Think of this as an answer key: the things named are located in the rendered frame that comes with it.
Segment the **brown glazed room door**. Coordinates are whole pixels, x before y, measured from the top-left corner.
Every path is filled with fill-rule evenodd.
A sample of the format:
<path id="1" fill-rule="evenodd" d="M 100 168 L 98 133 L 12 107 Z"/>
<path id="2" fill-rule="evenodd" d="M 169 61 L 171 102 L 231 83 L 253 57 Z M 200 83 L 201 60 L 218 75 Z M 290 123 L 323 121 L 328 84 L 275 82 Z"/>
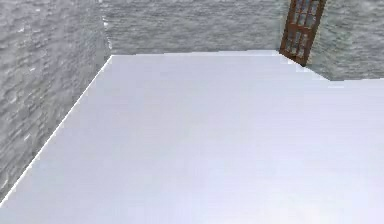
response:
<path id="1" fill-rule="evenodd" d="M 279 53 L 305 67 L 327 0 L 291 0 Z"/>

